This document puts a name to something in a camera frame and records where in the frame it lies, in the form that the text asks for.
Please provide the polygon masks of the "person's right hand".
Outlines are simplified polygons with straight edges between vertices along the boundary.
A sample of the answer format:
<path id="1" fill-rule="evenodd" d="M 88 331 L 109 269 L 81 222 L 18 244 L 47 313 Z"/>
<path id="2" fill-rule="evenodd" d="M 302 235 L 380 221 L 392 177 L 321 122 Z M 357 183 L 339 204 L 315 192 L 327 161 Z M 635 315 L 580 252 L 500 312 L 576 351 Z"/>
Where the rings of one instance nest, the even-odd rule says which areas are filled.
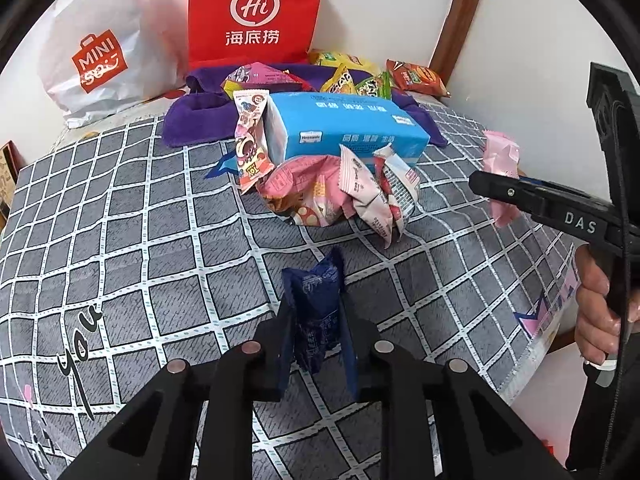
<path id="1" fill-rule="evenodd" d="M 606 303 L 610 281 L 588 244 L 577 248 L 575 263 L 580 279 L 575 341 L 586 361 L 601 365 L 618 350 L 620 317 Z"/>

